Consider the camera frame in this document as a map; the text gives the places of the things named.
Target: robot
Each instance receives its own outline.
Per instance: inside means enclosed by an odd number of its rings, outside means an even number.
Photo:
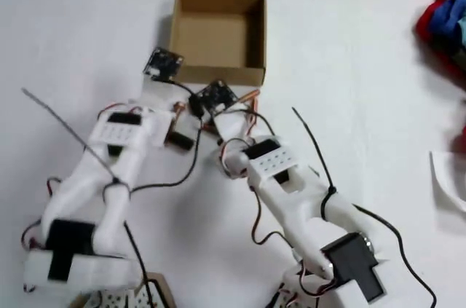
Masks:
[[[326,185],[282,138],[263,133],[244,137],[238,121],[244,121],[243,109],[242,104],[233,106],[213,118],[224,146],[238,142],[221,162],[230,178],[246,178],[293,249],[297,265],[284,273],[280,289],[280,294],[290,297],[286,306],[393,307],[398,297],[397,307],[410,307],[411,301],[399,294],[404,283],[397,285],[393,279],[406,270],[399,261],[384,258],[383,242],[373,224],[336,193],[331,182]],[[87,143],[90,149],[84,150],[44,212],[45,248],[28,254],[25,283],[84,292],[134,288],[140,283],[138,262],[122,253],[114,239],[125,221],[130,191],[146,152],[150,146],[163,146],[171,120],[170,112],[144,106],[138,114],[114,109],[100,116]],[[115,176],[119,183],[114,183]],[[99,224],[71,220],[77,208],[102,191],[106,212]],[[308,220],[316,217],[347,233],[319,248],[307,229]],[[281,306],[275,300],[270,307]]]

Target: table surface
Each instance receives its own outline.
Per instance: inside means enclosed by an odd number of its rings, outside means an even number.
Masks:
[[[412,34],[431,1],[267,0],[259,109],[322,172],[295,106],[339,191],[396,225],[439,307],[457,307],[464,300],[465,218],[436,191],[429,151],[450,149],[466,111],[463,90]],[[173,0],[0,0],[0,6],[0,296],[8,307],[63,307],[64,294],[22,292],[26,254],[19,240],[47,203],[47,176],[67,176],[82,147],[20,88],[88,135],[107,103],[139,96],[151,51],[167,44]],[[128,222],[147,267],[165,274],[180,307],[263,307],[293,258],[279,239],[262,247],[250,241],[254,196],[244,181],[215,170],[214,148],[214,140],[202,139],[199,163],[182,186],[136,194]],[[174,181],[190,162],[152,151],[141,182]],[[265,210],[260,233],[276,228]],[[395,238],[381,232],[399,258]],[[418,285],[410,292],[410,307],[430,305]]]

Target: circuit board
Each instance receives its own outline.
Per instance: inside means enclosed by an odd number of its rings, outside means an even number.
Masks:
[[[238,101],[232,89],[222,80],[215,80],[197,93],[201,104],[211,116],[220,114]]]
[[[153,80],[168,80],[176,76],[183,61],[184,57],[181,55],[155,47],[143,72]]]

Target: red fabric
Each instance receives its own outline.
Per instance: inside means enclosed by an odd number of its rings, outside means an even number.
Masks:
[[[429,22],[434,14],[434,11],[442,5],[445,0],[435,0],[433,4],[431,4],[424,12],[424,14],[420,17],[416,24],[416,33],[419,35],[422,41],[430,43],[432,41],[432,35],[429,32]],[[433,51],[438,59],[450,70],[453,74],[456,75],[464,75],[464,71],[458,67],[455,63],[453,63],[450,57],[442,52]]]

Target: brown box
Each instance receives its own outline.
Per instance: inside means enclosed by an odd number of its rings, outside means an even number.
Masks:
[[[261,86],[266,0],[175,0],[170,51],[184,56],[180,82]]]

